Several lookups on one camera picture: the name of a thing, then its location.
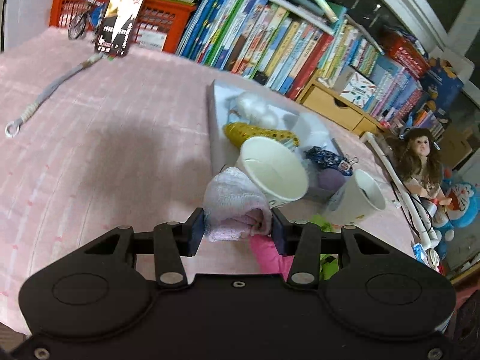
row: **bed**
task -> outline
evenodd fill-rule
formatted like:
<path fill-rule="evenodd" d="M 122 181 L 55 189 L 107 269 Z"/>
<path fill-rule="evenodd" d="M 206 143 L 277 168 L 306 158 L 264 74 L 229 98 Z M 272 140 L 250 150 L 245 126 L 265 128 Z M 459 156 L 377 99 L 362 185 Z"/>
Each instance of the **bed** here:
<path fill-rule="evenodd" d="M 72 42 L 49 28 L 0 56 L 2 126 L 52 80 L 87 59 L 87 40 Z M 125 58 L 102 60 L 67 81 L 13 139 L 0 138 L 0 323 L 28 334 L 17 297 L 25 279 L 117 225 L 150 231 L 184 221 L 202 204 L 212 178 L 206 90 L 220 79 L 258 91 L 280 105 L 300 107 L 229 73 L 174 55 L 132 47 Z M 387 209 L 359 225 L 413 256 L 417 240 L 372 152 L 350 132 L 325 120 L 341 150 L 379 183 Z M 289 219 L 309 219 L 318 204 L 300 200 L 282 208 Z M 260 273 L 248 242 L 203 239 L 184 259 L 196 272 Z M 137 270 L 154 277 L 153 260 Z"/>

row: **paper cup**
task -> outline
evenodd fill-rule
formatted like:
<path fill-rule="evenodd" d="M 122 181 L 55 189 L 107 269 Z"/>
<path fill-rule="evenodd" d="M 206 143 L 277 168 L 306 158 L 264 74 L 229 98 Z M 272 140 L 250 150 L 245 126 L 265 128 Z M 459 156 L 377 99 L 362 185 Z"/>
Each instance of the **paper cup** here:
<path fill-rule="evenodd" d="M 276 140 L 247 139 L 240 148 L 235 166 L 265 194 L 270 207 L 294 202 L 307 192 L 308 176 L 302 163 Z"/>
<path fill-rule="evenodd" d="M 362 221 L 386 208 L 377 182 L 367 172 L 356 169 L 353 175 L 328 201 L 322 216 L 333 225 Z"/>

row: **red plastic basket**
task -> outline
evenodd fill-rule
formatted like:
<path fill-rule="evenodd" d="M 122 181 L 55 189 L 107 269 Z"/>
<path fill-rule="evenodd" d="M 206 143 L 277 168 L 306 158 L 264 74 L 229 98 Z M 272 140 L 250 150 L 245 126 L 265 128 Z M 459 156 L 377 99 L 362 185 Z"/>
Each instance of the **red plastic basket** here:
<path fill-rule="evenodd" d="M 195 8 L 195 5 L 169 0 L 145 0 L 134 33 L 135 42 L 139 38 L 139 30 L 163 32 L 167 34 L 163 51 L 174 53 Z M 85 0 L 53 0 L 50 26 L 68 28 L 71 18 L 84 9 Z"/>
<path fill-rule="evenodd" d="M 415 47 L 396 32 L 385 31 L 381 41 L 387 55 L 405 67 L 417 80 L 430 69 L 428 62 Z"/>

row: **phone screen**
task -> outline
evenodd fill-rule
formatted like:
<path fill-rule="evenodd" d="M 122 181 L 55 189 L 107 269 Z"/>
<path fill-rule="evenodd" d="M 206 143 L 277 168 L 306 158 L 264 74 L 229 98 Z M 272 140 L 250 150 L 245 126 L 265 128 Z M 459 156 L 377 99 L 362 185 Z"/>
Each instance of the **phone screen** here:
<path fill-rule="evenodd" d="M 95 50 L 113 56 L 127 54 L 144 0 L 110 0 L 104 12 Z"/>

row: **small tag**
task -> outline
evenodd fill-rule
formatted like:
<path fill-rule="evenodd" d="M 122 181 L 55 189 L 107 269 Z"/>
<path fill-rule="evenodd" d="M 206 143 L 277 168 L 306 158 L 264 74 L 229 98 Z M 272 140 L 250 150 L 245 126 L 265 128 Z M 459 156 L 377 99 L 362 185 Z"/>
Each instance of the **small tag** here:
<path fill-rule="evenodd" d="M 140 47 L 151 50 L 163 50 L 167 34 L 164 32 L 138 30 L 139 38 L 137 39 Z"/>

